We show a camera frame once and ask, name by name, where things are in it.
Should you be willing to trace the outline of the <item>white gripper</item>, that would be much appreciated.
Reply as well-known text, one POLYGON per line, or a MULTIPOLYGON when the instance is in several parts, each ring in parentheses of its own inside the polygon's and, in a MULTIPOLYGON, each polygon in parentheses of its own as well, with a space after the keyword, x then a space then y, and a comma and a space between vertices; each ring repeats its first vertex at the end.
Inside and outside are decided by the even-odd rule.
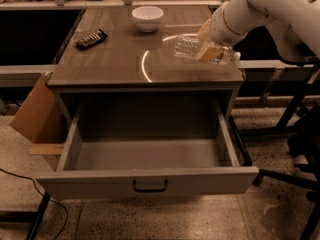
POLYGON ((208 19, 198 31, 197 38, 200 41, 211 38, 215 42, 206 41, 203 43, 195 56, 198 62, 208 62, 215 59, 223 52, 222 46, 232 47, 244 38, 243 34, 235 33, 225 22, 224 13, 226 10, 227 3, 223 3, 214 11, 211 19, 208 19))

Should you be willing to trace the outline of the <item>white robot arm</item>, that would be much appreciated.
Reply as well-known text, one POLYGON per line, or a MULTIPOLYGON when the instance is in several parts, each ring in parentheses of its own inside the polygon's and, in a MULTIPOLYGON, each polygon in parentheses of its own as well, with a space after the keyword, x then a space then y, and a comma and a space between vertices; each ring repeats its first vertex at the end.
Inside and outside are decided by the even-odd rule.
POLYGON ((281 57, 294 61, 306 45, 320 56, 320 0, 230 0, 223 3, 197 34, 196 59, 220 62, 249 31, 264 26, 281 57))

